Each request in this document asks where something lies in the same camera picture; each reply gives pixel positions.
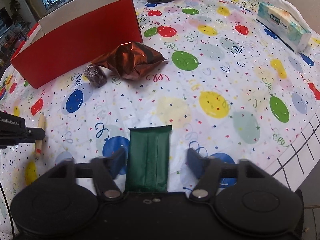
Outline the tissue pack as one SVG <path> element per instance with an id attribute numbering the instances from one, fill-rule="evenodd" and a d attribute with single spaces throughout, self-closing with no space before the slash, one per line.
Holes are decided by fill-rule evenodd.
<path id="1" fill-rule="evenodd" d="M 274 32 L 294 53 L 303 51 L 311 38 L 309 25 L 288 1 L 261 2 L 257 20 Z"/>

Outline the brown foil snack bag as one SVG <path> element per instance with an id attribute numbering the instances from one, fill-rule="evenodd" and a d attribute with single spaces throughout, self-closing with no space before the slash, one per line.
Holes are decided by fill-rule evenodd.
<path id="1" fill-rule="evenodd" d="M 92 64 L 107 68 L 124 79 L 136 81 L 150 74 L 163 61 L 165 57 L 159 51 L 140 42 L 128 42 L 97 57 Z"/>

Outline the dark round wrapped candy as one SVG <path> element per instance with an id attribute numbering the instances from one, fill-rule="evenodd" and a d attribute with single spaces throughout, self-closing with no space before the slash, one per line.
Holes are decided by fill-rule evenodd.
<path id="1" fill-rule="evenodd" d="M 107 83 L 107 76 L 96 64 L 90 64 L 84 68 L 84 76 L 95 87 L 102 87 Z"/>

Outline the red cardboard box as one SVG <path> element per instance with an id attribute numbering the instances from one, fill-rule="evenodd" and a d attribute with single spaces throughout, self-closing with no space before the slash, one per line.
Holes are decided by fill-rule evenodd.
<path id="1" fill-rule="evenodd" d="M 73 0 L 39 20 L 10 62 L 35 89 L 127 42 L 142 42 L 133 0 Z"/>

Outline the wooden stick snack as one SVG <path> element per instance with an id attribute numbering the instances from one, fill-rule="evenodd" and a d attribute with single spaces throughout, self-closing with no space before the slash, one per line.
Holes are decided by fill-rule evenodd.
<path id="1" fill-rule="evenodd" d="M 38 127 L 37 127 L 37 137 L 35 140 L 35 156 L 36 156 L 36 158 L 39 158 L 42 153 L 42 141 L 46 136 L 45 131 L 44 131 L 45 121 L 46 121 L 46 118 L 45 118 L 44 114 L 40 114 Z"/>

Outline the balloon print tablecloth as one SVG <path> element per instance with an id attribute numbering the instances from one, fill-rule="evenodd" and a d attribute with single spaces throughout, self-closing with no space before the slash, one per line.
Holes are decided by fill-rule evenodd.
<path id="1" fill-rule="evenodd" d="M 40 156 L 32 144 L 1 150 L 1 238 L 16 232 L 8 206 L 67 158 L 86 162 L 127 146 L 130 129 L 171 126 L 169 191 L 189 192 L 185 150 L 246 158 L 295 190 L 319 161 L 319 35 L 294 53 L 256 19 L 270 0 L 133 0 L 144 43 L 165 61 L 138 81 L 108 73 L 91 86 L 79 66 L 35 89 L 10 66 L 1 110 L 35 126 L 46 117 Z"/>

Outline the green snack packet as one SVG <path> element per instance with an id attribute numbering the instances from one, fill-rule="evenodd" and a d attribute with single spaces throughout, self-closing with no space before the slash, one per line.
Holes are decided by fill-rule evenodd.
<path id="1" fill-rule="evenodd" d="M 167 192 L 171 131 L 171 125 L 130 129 L 126 192 Z"/>

